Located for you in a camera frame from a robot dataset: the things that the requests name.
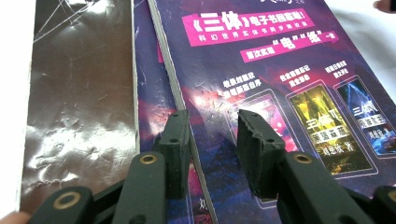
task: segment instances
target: book cover image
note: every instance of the book cover image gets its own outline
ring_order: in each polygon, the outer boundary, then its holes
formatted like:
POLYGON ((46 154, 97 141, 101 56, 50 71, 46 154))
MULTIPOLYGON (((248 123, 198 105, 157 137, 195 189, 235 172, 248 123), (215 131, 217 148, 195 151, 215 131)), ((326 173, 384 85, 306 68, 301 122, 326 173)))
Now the book cover image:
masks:
POLYGON ((347 188, 371 196, 396 184, 396 160, 371 149, 336 88, 356 75, 370 83, 389 130, 395 104, 324 1, 148 2, 177 107, 191 114, 197 172, 218 223, 280 222, 273 203, 252 196, 236 157, 240 107, 274 115, 272 127, 347 188))
POLYGON ((271 91, 259 92, 247 99, 233 104, 227 111, 228 121, 233 132, 233 141, 236 144, 238 136, 238 110, 245 109, 255 112, 267 121, 274 131, 285 141, 287 151, 296 151, 297 146, 291 137, 289 125, 286 125, 285 116, 281 112, 281 107, 271 91))
POLYGON ((318 157, 332 175, 372 168, 323 85, 300 91, 290 101, 318 157))
POLYGON ((379 158, 396 156, 396 133, 358 76, 336 87, 343 102, 379 158))
MULTIPOLYGON (((168 117, 177 111, 147 1, 134 1, 134 52, 137 76, 140 151, 150 151, 168 117)), ((167 200, 167 223, 211 222, 193 160, 185 199, 167 200)))

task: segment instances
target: hole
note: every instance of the hole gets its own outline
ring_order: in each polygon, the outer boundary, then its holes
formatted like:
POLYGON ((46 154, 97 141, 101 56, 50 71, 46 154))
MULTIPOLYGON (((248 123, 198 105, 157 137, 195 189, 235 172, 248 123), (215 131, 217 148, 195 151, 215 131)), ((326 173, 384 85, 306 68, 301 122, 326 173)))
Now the hole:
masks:
POLYGON ((357 224, 357 222, 349 216, 341 215, 338 220, 343 224, 357 224))
POLYGON ((146 155, 140 158, 140 162, 143 164, 152 164, 157 160, 157 157, 154 155, 146 155))
POLYGON ((145 158, 143 158, 143 161, 145 161, 145 162, 149 162, 149 161, 153 161, 153 160, 154 160, 153 157, 145 157, 145 158))
POLYGON ((81 199, 81 194, 75 191, 69 191, 59 196, 52 204, 55 209, 64 210, 73 207, 81 199))
POLYGON ((312 162, 311 158, 309 158, 309 157, 307 157, 307 156, 305 156, 303 154, 295 154, 293 156, 293 158, 294 158, 295 161, 300 162, 300 163, 308 164, 308 163, 312 162))
POLYGON ((129 220, 129 224, 145 224, 146 217, 144 215, 137 215, 129 220))

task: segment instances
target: reflective surface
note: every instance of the reflective surface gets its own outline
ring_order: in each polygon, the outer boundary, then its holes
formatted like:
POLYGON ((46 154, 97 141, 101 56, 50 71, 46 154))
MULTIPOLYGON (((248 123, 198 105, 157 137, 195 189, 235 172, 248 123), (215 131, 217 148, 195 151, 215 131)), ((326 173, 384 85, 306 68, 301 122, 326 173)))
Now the reflective surface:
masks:
POLYGON ((131 18, 130 1, 36 1, 22 211, 126 176, 137 149, 131 18))

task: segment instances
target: silver foil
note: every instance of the silver foil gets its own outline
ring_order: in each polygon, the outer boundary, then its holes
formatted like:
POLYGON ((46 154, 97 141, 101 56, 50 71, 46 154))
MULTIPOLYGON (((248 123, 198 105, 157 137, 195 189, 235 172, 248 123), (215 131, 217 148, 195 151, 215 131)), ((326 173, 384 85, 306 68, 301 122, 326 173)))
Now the silver foil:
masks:
POLYGON ((37 0, 21 210, 123 179, 136 146, 128 0, 37 0))

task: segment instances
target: foil sheet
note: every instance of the foil sheet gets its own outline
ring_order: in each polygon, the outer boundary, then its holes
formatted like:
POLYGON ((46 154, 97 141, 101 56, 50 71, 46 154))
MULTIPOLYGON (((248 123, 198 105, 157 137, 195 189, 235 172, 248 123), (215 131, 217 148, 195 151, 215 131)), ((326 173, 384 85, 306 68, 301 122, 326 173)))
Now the foil sheet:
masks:
POLYGON ((37 0, 21 210, 69 186, 97 193, 137 153, 128 0, 37 0))

